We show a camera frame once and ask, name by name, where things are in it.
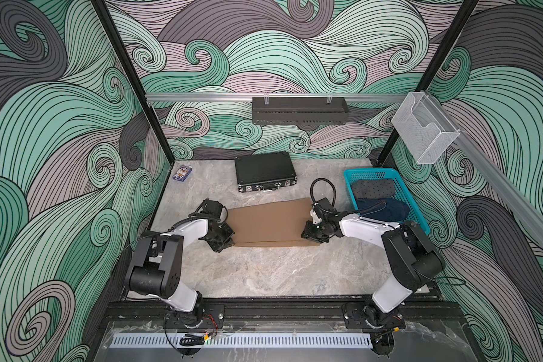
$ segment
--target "black briefcase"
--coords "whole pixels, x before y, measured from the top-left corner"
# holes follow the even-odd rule
[[[235,164],[239,192],[277,190],[297,182],[288,152],[236,157]]]

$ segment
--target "aluminum rail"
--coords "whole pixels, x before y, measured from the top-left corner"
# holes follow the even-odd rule
[[[344,97],[348,103],[401,103],[406,94],[357,93],[146,93],[147,102],[251,102],[253,97]]]
[[[499,194],[501,199],[505,201],[505,204],[517,216],[527,232],[533,236],[537,244],[543,249],[542,214],[521,194],[521,191],[513,185],[511,180],[487,158],[466,132],[461,131],[455,143],[463,150],[475,168]]]

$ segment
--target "dark blue cloth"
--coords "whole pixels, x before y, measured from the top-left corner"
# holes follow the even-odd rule
[[[385,204],[375,206],[381,201],[384,201]],[[358,210],[375,206],[365,213],[362,213],[361,216],[380,221],[404,221],[411,212],[411,208],[406,203],[391,198],[356,199],[356,204],[358,205]]]

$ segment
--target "green swirl pattern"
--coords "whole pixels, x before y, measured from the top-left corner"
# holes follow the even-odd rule
[[[413,91],[442,37],[437,34],[461,4],[335,0],[332,7],[326,0],[308,0],[301,3],[311,3],[304,16],[302,11],[290,14],[287,0],[255,2],[232,2],[236,9],[219,18],[208,14],[217,0],[183,5],[116,0],[108,7],[147,92],[336,95]],[[494,47],[514,38],[519,40],[516,52],[526,47],[532,57],[543,58],[539,34],[524,31],[528,45],[517,33],[500,33],[532,21],[519,12],[543,20],[543,0],[508,3],[481,4],[468,26],[499,24],[498,30],[485,32],[500,37]],[[165,4],[185,11],[165,16]],[[198,11],[199,6],[206,10]],[[485,13],[500,11],[501,16],[482,20]],[[195,17],[186,18],[187,13]],[[252,20],[237,21],[244,14]],[[521,20],[514,23],[514,18]],[[174,24],[191,32],[189,40],[169,35]],[[543,21],[539,24],[531,31],[543,31]],[[483,132],[485,137],[475,138],[481,140],[479,147],[494,141],[491,156],[500,159],[503,173],[543,214],[543,62],[513,59],[507,52],[511,59],[499,60],[498,52],[487,50],[485,33],[477,34],[483,41],[471,43],[467,31],[428,91],[451,106],[464,130]],[[154,134],[139,127],[142,106],[89,0],[0,0],[0,69],[0,361],[85,360],[94,338],[88,335],[89,323],[96,323],[89,319],[101,309],[99,296],[107,283],[117,283],[111,275],[117,257],[150,221],[170,165]],[[378,137],[326,136],[324,126],[256,126],[247,103],[154,104],[172,132],[168,143],[178,159],[218,158],[234,151],[288,151],[294,159],[368,157],[384,146],[398,105],[349,106],[354,126]],[[486,358],[543,361],[543,308],[529,305],[526,325],[506,322],[503,306],[479,281],[504,278],[498,286],[508,286],[503,302],[510,305],[527,306],[532,299],[520,294],[522,285],[514,285],[522,278],[507,276],[510,269],[503,267],[494,228],[484,225],[471,235],[463,225],[470,227],[474,219],[464,224],[458,219],[460,206],[471,198],[500,205],[498,190],[456,145],[434,165],[417,165],[402,142],[392,155],[428,220],[431,239],[451,260],[445,274],[470,281],[441,289],[463,308]],[[531,241],[527,245],[534,255],[526,260],[543,272],[538,240],[525,236],[511,243]],[[469,270],[471,261],[458,248],[483,257]],[[520,263],[517,269],[525,267]],[[543,295],[543,283],[531,285]],[[34,303],[37,296],[45,297]],[[47,314],[45,329],[26,330],[30,321]],[[11,354],[5,342],[9,330],[32,340],[34,349]]]

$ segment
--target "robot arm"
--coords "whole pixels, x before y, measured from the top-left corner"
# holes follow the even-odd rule
[[[179,281],[183,249],[197,239],[207,241],[215,252],[233,245],[233,230],[225,222],[218,223],[223,208],[217,201],[206,199],[195,213],[169,231],[140,240],[125,276],[125,286],[156,297],[179,312],[197,309],[200,294]],[[160,262],[150,260],[159,254]]]
[[[348,211],[338,212],[326,198],[312,208],[314,222],[307,222],[303,238],[327,243],[332,236],[350,236],[386,251],[392,275],[372,295],[372,302],[381,315],[391,312],[445,267],[434,244],[414,221],[399,224],[364,218]]]

